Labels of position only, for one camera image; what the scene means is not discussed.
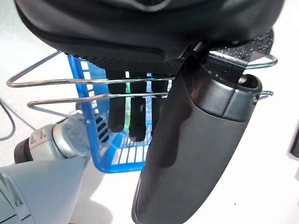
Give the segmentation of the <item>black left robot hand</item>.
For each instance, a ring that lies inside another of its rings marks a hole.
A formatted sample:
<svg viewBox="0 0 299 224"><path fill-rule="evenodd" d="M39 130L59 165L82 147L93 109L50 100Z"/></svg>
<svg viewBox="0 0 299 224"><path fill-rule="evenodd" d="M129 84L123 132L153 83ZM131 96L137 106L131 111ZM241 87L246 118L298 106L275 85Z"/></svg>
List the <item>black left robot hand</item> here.
<svg viewBox="0 0 299 224"><path fill-rule="evenodd" d="M259 100L245 70L273 66L282 0L17 0L25 26L100 68L173 75L132 206L137 224L182 224L208 198Z"/></svg>

